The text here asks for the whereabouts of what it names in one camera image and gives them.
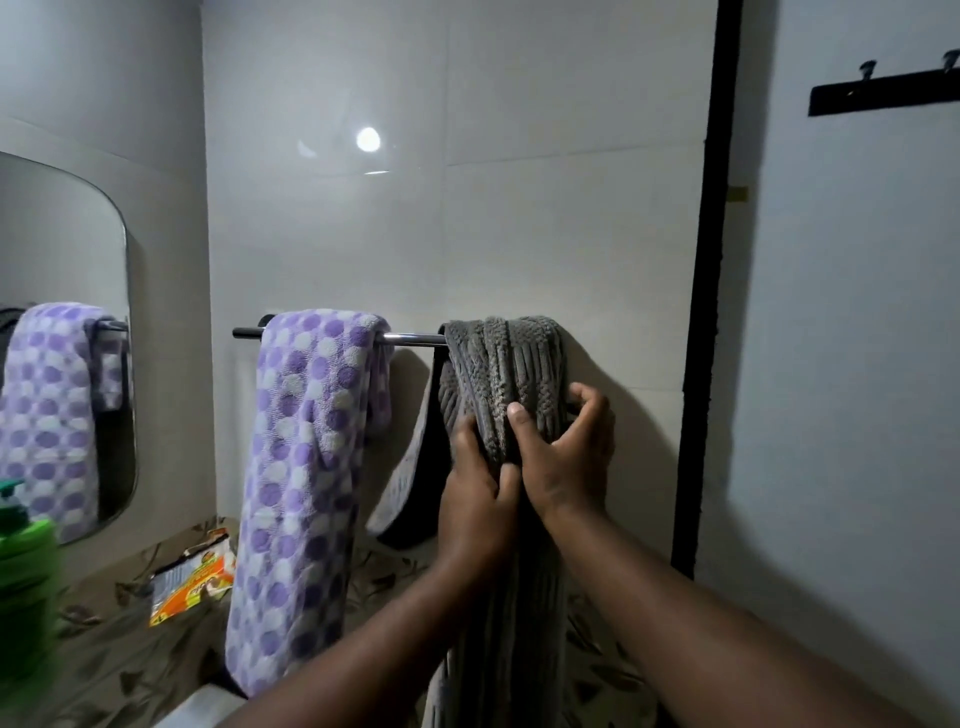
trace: white wall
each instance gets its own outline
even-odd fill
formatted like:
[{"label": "white wall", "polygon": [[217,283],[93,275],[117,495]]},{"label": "white wall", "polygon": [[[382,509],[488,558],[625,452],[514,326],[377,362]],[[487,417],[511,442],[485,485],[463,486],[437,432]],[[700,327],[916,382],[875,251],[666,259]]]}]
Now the white wall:
[{"label": "white wall", "polygon": [[960,104],[806,116],[960,5],[745,5],[697,579],[960,725]]},{"label": "white wall", "polygon": [[131,237],[139,482],[71,580],[215,510],[201,40],[188,0],[0,0],[0,151],[100,187]]},{"label": "white wall", "polygon": [[[204,3],[221,514],[240,510],[257,352],[232,327],[318,306],[428,332],[543,313],[618,410],[612,511],[669,549],[715,15],[716,0]],[[367,126],[374,154],[354,143]]]},{"label": "white wall", "polygon": [[0,302],[51,301],[128,318],[123,218],[79,177],[0,154]]}]

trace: snack packet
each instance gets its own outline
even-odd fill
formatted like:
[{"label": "snack packet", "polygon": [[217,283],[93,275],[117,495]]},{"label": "snack packet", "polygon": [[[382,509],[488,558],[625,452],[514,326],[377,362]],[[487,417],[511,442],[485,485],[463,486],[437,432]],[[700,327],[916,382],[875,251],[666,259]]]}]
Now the snack packet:
[{"label": "snack packet", "polygon": [[207,533],[199,546],[154,574],[154,602],[150,626],[186,612],[205,598],[222,599],[233,588],[236,556],[224,528]]}]

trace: wall hook rack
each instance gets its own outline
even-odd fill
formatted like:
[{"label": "wall hook rack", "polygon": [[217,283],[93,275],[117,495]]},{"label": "wall hook rack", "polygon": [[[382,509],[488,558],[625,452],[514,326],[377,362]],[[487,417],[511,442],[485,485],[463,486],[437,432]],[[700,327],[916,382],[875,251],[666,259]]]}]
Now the wall hook rack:
[{"label": "wall hook rack", "polygon": [[897,109],[960,101],[960,49],[944,54],[943,67],[932,71],[874,78],[876,61],[860,66],[863,78],[820,85],[810,91],[810,116]]}]

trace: finger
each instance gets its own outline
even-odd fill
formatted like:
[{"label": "finger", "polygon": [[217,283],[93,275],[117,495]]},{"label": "finger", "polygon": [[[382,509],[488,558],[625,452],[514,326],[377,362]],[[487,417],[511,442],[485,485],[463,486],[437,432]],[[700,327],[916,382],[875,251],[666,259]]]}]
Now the finger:
[{"label": "finger", "polygon": [[561,439],[589,438],[590,433],[603,422],[607,412],[610,411],[610,401],[599,389],[580,382],[570,385],[570,396],[581,402],[583,406],[577,419]]},{"label": "finger", "polygon": [[513,428],[516,443],[520,447],[520,457],[524,460],[534,457],[545,443],[530,413],[519,402],[511,402],[507,407],[507,419],[510,420],[510,427]]},{"label": "finger", "polygon": [[496,501],[503,503],[510,510],[515,510],[517,504],[520,503],[520,489],[522,487],[519,466],[513,463],[505,463],[500,468],[500,492],[496,495]]},{"label": "finger", "polygon": [[477,419],[474,415],[461,417],[453,429],[453,464],[454,467],[487,469],[487,461],[480,454],[480,444],[474,433]]}]

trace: green soap dispenser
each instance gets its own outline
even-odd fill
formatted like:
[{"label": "green soap dispenser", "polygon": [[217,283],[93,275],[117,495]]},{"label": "green soap dispenser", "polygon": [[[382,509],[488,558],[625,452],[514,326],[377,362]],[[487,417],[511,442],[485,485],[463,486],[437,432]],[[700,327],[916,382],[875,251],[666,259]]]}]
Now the green soap dispenser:
[{"label": "green soap dispenser", "polygon": [[0,481],[0,708],[29,706],[54,674],[57,534],[13,498],[22,482]]}]

